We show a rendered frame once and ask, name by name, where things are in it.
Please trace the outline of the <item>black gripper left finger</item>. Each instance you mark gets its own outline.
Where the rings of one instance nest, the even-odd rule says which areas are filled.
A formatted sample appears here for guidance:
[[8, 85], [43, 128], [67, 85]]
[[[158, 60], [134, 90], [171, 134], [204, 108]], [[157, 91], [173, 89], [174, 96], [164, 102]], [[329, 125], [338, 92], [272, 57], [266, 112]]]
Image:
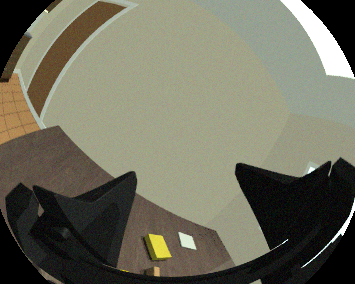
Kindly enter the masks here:
[[136, 186], [136, 171], [130, 171], [73, 198], [37, 185], [32, 190], [43, 210], [67, 222], [105, 266], [116, 267]]

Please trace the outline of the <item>yellow block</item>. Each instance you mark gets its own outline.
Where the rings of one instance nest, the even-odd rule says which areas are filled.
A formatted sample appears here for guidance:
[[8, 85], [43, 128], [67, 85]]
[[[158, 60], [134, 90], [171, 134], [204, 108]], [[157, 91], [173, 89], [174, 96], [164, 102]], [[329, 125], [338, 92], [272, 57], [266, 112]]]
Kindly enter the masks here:
[[148, 244], [146, 247], [148, 247], [150, 258], [152, 258], [152, 260], [165, 260], [172, 258], [168, 247], [166, 247], [164, 236], [148, 234], [144, 236], [144, 238], [146, 240], [146, 244]]

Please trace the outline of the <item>tan wooden bar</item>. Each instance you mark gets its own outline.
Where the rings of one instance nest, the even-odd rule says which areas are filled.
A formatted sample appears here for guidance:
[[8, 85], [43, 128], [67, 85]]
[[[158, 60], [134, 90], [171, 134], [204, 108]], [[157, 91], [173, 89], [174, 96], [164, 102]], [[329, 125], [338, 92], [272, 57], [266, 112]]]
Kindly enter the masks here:
[[160, 270], [158, 270], [158, 267], [146, 268], [146, 275], [160, 276]]

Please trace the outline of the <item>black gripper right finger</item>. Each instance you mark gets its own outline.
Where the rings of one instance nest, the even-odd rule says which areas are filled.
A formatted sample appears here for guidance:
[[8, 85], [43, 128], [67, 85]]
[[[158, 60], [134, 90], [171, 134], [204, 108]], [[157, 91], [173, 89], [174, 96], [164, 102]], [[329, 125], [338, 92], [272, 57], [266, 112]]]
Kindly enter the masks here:
[[297, 178], [237, 163], [237, 182], [260, 223], [269, 250], [287, 240], [286, 234], [305, 209], [314, 187], [329, 175], [330, 166], [331, 161], [327, 161]]

